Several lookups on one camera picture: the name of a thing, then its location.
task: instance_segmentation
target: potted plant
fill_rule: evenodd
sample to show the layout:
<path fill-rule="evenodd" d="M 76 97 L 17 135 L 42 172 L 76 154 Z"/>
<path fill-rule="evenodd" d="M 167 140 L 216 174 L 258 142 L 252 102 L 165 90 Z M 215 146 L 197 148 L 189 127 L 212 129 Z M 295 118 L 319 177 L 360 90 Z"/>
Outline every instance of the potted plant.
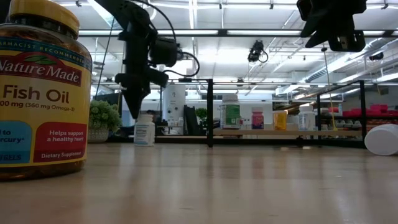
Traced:
<path fill-rule="evenodd" d="M 121 123 L 117 105 L 93 100 L 90 103 L 88 142 L 105 142 L 108 139 L 109 131 L 117 131 Z"/>
<path fill-rule="evenodd" d="M 199 126 L 201 127 L 202 134 L 206 135 L 207 130 L 207 109 L 198 108 L 195 110 L 196 116 L 199 118 Z"/>

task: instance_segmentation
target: pink bottle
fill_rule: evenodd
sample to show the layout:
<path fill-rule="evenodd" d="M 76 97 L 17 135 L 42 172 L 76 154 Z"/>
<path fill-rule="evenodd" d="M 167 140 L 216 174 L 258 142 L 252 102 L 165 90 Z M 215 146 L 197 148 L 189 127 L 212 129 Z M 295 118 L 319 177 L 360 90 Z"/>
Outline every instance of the pink bottle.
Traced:
<path fill-rule="evenodd" d="M 261 106 L 251 108 L 251 129 L 264 129 L 263 110 L 264 108 Z"/>

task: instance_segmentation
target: red label section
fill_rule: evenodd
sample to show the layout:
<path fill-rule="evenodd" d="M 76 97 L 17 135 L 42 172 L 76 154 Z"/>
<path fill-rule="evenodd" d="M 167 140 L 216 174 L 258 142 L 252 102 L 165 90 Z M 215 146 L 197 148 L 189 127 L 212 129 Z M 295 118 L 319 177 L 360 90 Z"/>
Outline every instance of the red label section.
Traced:
<path fill-rule="evenodd" d="M 86 151 L 87 125 L 48 122 L 36 132 L 34 162 L 79 159 Z"/>
<path fill-rule="evenodd" d="M 0 56 L 0 75 L 41 78 L 81 86 L 81 71 L 68 67 L 54 56 L 27 52 Z"/>

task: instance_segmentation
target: yellow bottle cap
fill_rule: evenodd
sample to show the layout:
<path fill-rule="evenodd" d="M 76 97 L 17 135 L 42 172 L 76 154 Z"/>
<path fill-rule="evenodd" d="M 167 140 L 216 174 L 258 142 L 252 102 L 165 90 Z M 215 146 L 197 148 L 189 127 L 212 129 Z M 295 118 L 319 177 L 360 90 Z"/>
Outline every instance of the yellow bottle cap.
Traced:
<path fill-rule="evenodd" d="M 12 0 L 9 15 L 32 14 L 60 22 L 79 33 L 79 20 L 68 9 L 49 0 Z"/>

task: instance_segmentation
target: table surface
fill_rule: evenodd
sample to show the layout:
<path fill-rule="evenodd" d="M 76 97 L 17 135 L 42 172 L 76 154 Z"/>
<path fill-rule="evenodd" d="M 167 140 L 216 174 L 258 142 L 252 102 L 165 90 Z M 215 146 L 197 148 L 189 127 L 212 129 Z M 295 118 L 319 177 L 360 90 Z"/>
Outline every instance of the table surface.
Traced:
<path fill-rule="evenodd" d="M 335 147 L 91 144 L 81 172 L 0 183 L 1 223 L 398 222 L 398 157 Z"/>

